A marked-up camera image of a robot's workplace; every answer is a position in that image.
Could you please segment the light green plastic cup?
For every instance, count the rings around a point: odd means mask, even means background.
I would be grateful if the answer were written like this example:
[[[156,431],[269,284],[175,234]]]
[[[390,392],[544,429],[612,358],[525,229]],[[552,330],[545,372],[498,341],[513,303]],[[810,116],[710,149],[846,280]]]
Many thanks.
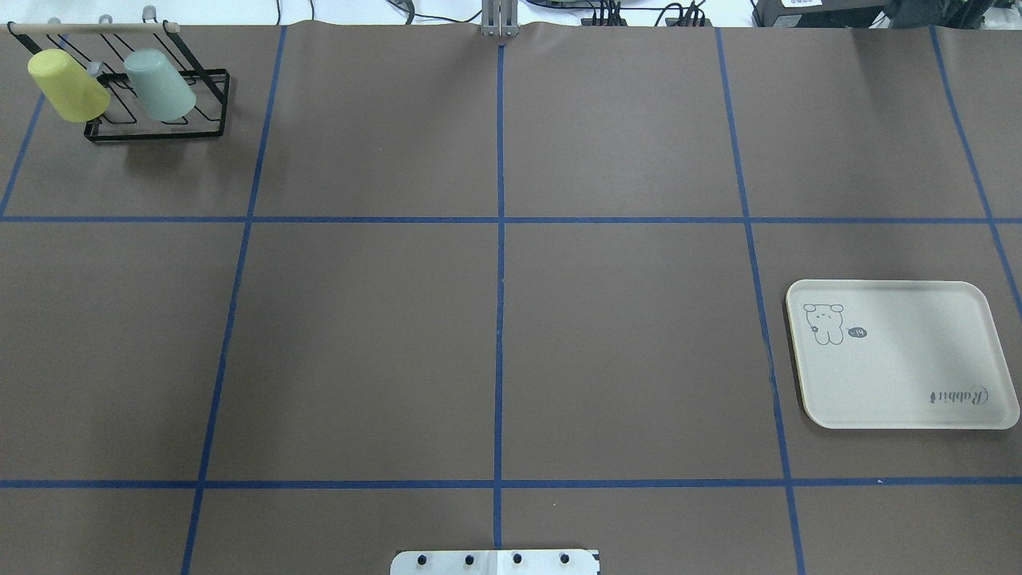
[[[194,91],[162,51],[133,51],[125,58],[124,68],[142,108],[151,119],[182,119],[196,105]]]

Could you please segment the cream rabbit print tray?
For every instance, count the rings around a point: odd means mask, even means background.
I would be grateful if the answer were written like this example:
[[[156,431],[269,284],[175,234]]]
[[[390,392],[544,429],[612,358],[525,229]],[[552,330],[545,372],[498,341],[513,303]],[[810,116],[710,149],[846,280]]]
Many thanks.
[[[830,430],[1007,430],[1020,419],[973,284],[799,280],[788,288],[802,406]]]

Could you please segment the yellow plastic cup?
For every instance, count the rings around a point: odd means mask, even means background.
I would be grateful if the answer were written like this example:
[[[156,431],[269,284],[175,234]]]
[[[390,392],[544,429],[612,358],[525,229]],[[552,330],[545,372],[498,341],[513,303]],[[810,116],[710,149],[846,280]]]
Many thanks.
[[[28,73],[62,119],[97,119],[109,108],[112,94],[62,49],[34,54]]]

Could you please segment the white metal base plate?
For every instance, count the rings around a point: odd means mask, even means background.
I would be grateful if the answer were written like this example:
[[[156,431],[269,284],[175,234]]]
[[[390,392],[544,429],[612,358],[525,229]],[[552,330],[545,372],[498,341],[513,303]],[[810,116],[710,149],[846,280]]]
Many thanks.
[[[394,554],[390,574],[600,574],[597,550],[458,549]]]

